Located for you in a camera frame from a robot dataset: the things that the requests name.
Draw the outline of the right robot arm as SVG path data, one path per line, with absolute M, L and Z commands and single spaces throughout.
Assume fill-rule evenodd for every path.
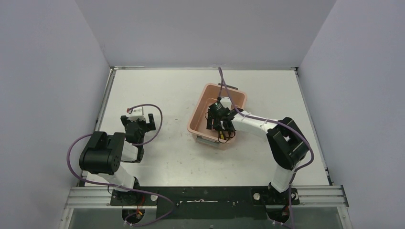
M 269 190 L 285 194 L 298 166 L 310 151 L 309 144 L 294 120 L 266 119 L 242 109 L 229 109 L 216 101 L 208 107 L 207 129 L 214 129 L 221 139 L 229 139 L 236 132 L 247 132 L 267 140 L 276 171 Z

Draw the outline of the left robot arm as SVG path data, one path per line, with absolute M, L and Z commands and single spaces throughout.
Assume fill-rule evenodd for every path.
M 120 121 L 124 127 L 123 132 L 112 135 L 102 131 L 93 132 L 80 155 L 79 166 L 82 170 L 114 184 L 113 199 L 125 204 L 138 204 L 144 197 L 144 194 L 134 191 L 139 187 L 139 181 L 121 163 L 142 161 L 145 134 L 155 131 L 156 125 L 153 114 L 123 115 Z

